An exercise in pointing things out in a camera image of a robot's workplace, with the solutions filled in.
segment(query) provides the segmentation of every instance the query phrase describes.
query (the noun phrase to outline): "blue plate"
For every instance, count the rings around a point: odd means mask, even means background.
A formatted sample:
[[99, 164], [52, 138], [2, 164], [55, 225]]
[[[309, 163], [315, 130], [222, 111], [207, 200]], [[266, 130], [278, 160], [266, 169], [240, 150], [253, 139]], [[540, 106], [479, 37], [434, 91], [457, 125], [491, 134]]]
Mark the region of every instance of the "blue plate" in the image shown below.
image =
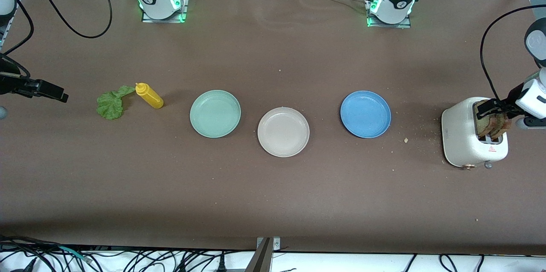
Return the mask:
[[341, 121], [355, 136], [376, 138], [389, 128], [389, 105], [376, 93], [356, 91], [343, 100]]

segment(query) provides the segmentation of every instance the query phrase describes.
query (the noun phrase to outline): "green plate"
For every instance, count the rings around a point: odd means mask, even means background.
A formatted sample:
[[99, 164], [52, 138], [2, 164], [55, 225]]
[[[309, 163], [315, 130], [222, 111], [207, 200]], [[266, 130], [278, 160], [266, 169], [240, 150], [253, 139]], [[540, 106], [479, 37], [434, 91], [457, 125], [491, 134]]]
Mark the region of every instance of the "green plate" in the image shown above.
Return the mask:
[[193, 129], [207, 138], [220, 138], [232, 132], [241, 118], [237, 98], [222, 90], [203, 93], [193, 102], [189, 120]]

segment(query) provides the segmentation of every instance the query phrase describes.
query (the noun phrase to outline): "black plug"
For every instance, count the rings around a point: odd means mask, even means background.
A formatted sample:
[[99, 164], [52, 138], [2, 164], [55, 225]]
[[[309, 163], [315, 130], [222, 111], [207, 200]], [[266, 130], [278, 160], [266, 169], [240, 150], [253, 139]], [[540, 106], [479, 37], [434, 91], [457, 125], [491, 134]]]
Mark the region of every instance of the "black plug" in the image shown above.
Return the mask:
[[224, 252], [220, 255], [220, 263], [218, 264], [218, 269], [216, 269], [216, 272], [226, 272], [226, 259], [224, 258]]

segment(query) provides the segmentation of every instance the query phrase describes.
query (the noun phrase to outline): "gray round knob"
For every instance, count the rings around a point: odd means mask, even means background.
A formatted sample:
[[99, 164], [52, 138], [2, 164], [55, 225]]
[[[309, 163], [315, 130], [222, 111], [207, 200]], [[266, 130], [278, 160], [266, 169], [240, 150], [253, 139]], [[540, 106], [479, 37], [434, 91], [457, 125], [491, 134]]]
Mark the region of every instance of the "gray round knob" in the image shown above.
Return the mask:
[[3, 120], [8, 116], [8, 109], [5, 107], [0, 106], [0, 120]]

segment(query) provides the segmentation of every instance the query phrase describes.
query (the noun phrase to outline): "green leaf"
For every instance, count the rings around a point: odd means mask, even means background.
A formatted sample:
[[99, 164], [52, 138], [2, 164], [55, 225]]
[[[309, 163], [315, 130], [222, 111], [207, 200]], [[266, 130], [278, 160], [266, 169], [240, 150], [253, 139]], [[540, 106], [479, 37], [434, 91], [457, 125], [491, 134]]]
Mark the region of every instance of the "green leaf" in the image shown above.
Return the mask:
[[97, 113], [107, 120], [115, 120], [123, 114], [121, 98], [134, 92], [135, 88], [121, 86], [118, 91], [104, 93], [97, 98]]

